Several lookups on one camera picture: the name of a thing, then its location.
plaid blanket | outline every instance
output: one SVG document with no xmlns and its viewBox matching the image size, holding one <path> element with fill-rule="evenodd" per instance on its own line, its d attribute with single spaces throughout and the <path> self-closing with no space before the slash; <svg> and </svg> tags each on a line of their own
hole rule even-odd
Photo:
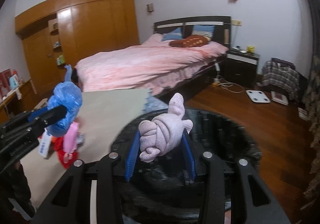
<svg viewBox="0 0 320 224">
<path fill-rule="evenodd" d="M 275 85 L 289 93 L 289 99 L 298 98 L 299 73 L 290 67 L 281 67 L 278 63 L 267 61 L 262 68 L 262 85 Z"/>
</svg>

wardrobe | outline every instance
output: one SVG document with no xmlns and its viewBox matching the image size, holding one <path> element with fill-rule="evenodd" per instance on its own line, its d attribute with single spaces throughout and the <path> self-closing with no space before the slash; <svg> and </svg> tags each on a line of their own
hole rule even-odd
<svg viewBox="0 0 320 224">
<path fill-rule="evenodd" d="M 134 0 L 47 0 L 15 25 L 39 94 L 63 81 L 65 64 L 139 44 Z"/>
</svg>

nightstand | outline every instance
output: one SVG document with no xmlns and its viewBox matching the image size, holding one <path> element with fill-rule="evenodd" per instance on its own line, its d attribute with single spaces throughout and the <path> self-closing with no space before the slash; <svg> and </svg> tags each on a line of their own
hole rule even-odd
<svg viewBox="0 0 320 224">
<path fill-rule="evenodd" d="M 224 78 L 245 87 L 253 87 L 257 76 L 259 54 L 227 51 Z"/>
</svg>

metal screw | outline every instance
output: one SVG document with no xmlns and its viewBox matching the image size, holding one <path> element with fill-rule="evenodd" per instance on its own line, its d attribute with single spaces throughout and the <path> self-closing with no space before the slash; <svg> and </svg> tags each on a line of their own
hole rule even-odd
<svg viewBox="0 0 320 224">
<path fill-rule="evenodd" d="M 79 166 L 82 165 L 82 161 L 81 161 L 81 160 L 75 160 L 75 162 L 73 163 L 73 165 L 74 165 L 75 167 L 79 167 Z"/>
<path fill-rule="evenodd" d="M 210 152 L 204 152 L 204 153 L 203 153 L 203 156 L 204 156 L 205 158 L 211 158 L 211 157 L 212 157 L 212 153 L 210 153 Z"/>
<path fill-rule="evenodd" d="M 248 161 L 246 159 L 240 159 L 239 164 L 242 166 L 246 166 L 248 164 Z"/>
<path fill-rule="evenodd" d="M 112 152 L 112 153 L 109 153 L 109 157 L 111 158 L 111 159 L 115 159 L 115 158 L 117 158 L 119 155 L 118 155 L 118 153 L 116 153 L 116 152 Z"/>
</svg>

headboard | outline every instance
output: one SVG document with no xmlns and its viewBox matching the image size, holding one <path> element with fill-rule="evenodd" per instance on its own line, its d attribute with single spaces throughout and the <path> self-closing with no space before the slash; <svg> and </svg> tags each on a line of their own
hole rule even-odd
<svg viewBox="0 0 320 224">
<path fill-rule="evenodd" d="M 182 36 L 191 35 L 194 25 L 215 25 L 212 41 L 230 48 L 231 17 L 230 16 L 196 16 L 155 22 L 154 33 L 169 33 L 182 27 Z"/>
</svg>

